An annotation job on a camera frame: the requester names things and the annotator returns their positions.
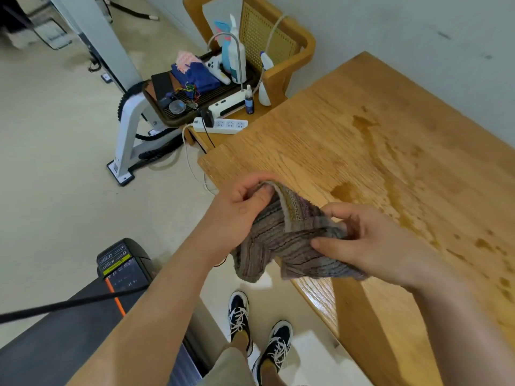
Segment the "person's right hand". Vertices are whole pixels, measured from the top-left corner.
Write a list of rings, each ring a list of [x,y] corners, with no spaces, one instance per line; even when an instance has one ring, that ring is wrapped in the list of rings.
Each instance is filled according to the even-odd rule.
[[[336,259],[411,292],[447,285],[453,272],[412,232],[369,205],[329,203],[321,210],[340,219],[351,239],[351,259]]]

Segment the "black treadmill with orange stripe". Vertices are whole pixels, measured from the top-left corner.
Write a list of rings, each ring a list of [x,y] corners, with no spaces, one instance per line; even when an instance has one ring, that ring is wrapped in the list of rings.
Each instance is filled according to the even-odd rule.
[[[96,263],[98,277],[71,300],[145,289],[158,272],[144,249],[130,238],[102,251]],[[47,314],[0,348],[0,386],[65,386],[142,294]]]

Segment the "wooden chair with rattan back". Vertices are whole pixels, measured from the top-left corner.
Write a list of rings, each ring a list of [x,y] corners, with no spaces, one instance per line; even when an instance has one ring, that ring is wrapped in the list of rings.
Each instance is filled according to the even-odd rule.
[[[204,15],[203,6],[212,1],[214,0],[183,0],[186,12],[207,45],[214,33]],[[258,59],[261,50],[271,57],[274,64],[269,70],[263,71],[260,80],[266,89],[271,106],[256,103],[252,115],[240,109],[227,116],[229,119],[246,119],[250,126],[287,99],[286,90],[292,74],[312,60],[316,40],[295,19],[283,14],[267,0],[242,0],[239,28],[250,65],[256,69],[262,65],[261,59]],[[208,50],[219,50],[218,44],[210,46]],[[193,145],[194,141],[198,142],[204,152],[209,152],[231,137],[224,134],[198,133],[191,126],[183,128],[183,136],[189,145]]]

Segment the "pink patterned cloth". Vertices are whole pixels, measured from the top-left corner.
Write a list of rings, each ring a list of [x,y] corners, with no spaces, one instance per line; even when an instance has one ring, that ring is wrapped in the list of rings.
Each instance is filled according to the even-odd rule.
[[[185,75],[193,63],[202,63],[202,60],[189,51],[178,51],[175,66],[179,72]]]

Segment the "person's left hand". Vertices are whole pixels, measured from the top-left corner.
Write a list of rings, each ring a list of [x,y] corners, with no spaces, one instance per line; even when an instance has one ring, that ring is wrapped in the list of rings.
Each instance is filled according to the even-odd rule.
[[[241,214],[241,205],[261,185],[280,181],[272,172],[252,172],[225,184],[213,199],[194,230],[195,244],[202,246],[213,265],[222,263],[228,254],[247,237],[257,216]]]

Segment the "person's black white sneaker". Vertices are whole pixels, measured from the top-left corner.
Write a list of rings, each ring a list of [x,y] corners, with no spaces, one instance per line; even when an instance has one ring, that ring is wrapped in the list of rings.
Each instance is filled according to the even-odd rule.
[[[292,324],[280,320],[272,328],[263,353],[253,365],[252,374],[257,386],[286,386],[279,372],[285,364],[292,342]]]
[[[253,340],[249,324],[249,300],[242,291],[234,291],[228,304],[230,344],[242,352],[245,358],[253,352]]]

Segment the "person's right black white sneaker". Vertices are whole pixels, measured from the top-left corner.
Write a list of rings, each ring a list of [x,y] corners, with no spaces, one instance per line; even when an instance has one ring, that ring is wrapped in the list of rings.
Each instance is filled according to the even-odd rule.
[[[263,353],[253,365],[252,374],[257,386],[286,386],[279,372],[285,364],[292,342],[292,324],[280,320],[272,328]]]

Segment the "person's left black white sneaker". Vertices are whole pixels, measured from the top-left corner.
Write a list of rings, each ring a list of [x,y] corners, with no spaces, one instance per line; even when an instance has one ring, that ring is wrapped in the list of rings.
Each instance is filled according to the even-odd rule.
[[[249,324],[249,300],[242,291],[234,291],[228,304],[230,344],[242,352],[245,358],[253,352],[253,340]]]

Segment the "silver gooseneck lamp white base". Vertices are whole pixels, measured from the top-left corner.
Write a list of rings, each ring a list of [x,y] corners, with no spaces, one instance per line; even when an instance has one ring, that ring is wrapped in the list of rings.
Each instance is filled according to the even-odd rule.
[[[233,114],[235,111],[240,110],[245,106],[245,90],[244,79],[243,79],[243,71],[241,65],[241,50],[240,50],[240,41],[238,37],[229,32],[221,32],[214,34],[208,41],[208,47],[210,48],[211,42],[217,38],[218,36],[226,36],[230,35],[233,38],[233,42],[236,45],[236,53],[237,53],[237,65],[239,67],[237,73],[237,81],[240,83],[241,89],[238,92],[235,92],[222,100],[217,101],[214,104],[208,106],[208,109],[213,113],[214,118],[223,118],[224,116]]]

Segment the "white game controller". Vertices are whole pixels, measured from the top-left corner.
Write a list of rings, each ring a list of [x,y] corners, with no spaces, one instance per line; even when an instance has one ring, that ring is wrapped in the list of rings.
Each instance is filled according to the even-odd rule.
[[[225,85],[231,84],[231,79],[222,71],[222,55],[211,57],[208,61],[204,62],[208,71],[221,83]]]

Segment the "person's right forearm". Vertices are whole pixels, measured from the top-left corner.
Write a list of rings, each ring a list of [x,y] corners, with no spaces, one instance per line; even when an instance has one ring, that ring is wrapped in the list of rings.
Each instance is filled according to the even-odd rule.
[[[515,351],[456,277],[410,289],[443,386],[515,386]]]

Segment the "person's khaki shorts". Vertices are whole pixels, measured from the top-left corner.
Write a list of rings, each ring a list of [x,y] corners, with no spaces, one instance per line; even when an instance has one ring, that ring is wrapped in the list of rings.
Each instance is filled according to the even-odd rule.
[[[219,355],[212,369],[197,386],[257,386],[251,373],[247,353],[228,346]]]

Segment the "white power strip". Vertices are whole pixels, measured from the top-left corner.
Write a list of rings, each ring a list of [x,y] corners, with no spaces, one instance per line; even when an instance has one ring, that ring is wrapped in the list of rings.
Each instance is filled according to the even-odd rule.
[[[217,118],[211,127],[203,123],[201,117],[196,117],[192,123],[198,133],[235,135],[248,126],[248,120]]]

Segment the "blue spray bottle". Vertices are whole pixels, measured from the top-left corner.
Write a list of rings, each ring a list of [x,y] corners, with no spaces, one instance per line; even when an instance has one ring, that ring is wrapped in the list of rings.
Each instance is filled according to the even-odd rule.
[[[221,32],[229,33],[231,31],[231,27],[229,26],[229,24],[227,22],[224,22],[221,20],[216,20],[216,21],[214,21],[214,25],[215,25],[215,29],[216,29],[215,33],[221,33]],[[216,38],[216,41],[218,41],[218,43],[221,45],[221,48],[222,48],[222,67],[223,67],[223,70],[228,74],[231,74],[230,57],[229,57],[229,45],[230,45],[231,40],[232,40],[232,36],[230,36],[230,35],[226,35],[226,36],[221,35]]]

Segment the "striped brown cleaning cloth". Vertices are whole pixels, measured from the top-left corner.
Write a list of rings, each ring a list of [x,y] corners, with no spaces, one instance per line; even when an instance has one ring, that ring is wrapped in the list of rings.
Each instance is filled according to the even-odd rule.
[[[274,259],[280,260],[284,280],[368,278],[358,268],[328,258],[311,246],[317,237],[351,239],[344,226],[285,185],[264,181],[256,189],[264,185],[273,187],[273,197],[255,218],[247,237],[231,252],[235,273],[241,280],[257,282]]]

